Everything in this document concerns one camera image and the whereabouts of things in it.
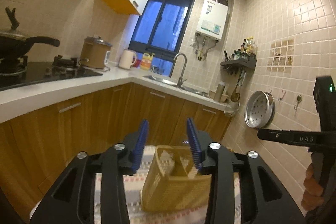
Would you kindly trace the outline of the person's right hand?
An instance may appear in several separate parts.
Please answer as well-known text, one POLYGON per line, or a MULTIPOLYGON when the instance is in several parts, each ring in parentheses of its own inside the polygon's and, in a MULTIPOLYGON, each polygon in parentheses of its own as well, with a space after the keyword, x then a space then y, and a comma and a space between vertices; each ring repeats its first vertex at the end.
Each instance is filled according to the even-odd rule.
POLYGON ((321 206, 324 202, 322 196, 323 188, 314 178, 314 168, 312 164, 310 164, 306 170, 306 178, 303 182, 303 186, 305 187, 305 191, 302 195, 302 207, 307 211, 311 211, 321 206))

